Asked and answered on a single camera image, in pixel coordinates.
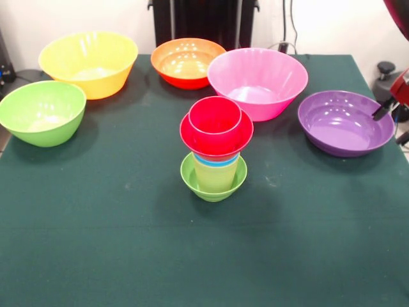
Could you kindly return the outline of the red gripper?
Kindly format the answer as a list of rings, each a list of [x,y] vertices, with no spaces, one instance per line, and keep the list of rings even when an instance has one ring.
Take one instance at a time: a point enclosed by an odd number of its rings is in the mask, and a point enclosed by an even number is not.
[[[409,87],[408,87],[409,69],[402,72],[390,87],[390,92],[393,97],[390,97],[385,102],[381,103],[380,107],[372,114],[374,121],[381,120],[389,113],[390,107],[397,102],[402,105],[409,103]],[[405,146],[409,142],[409,132],[406,131],[396,139],[396,144]]]

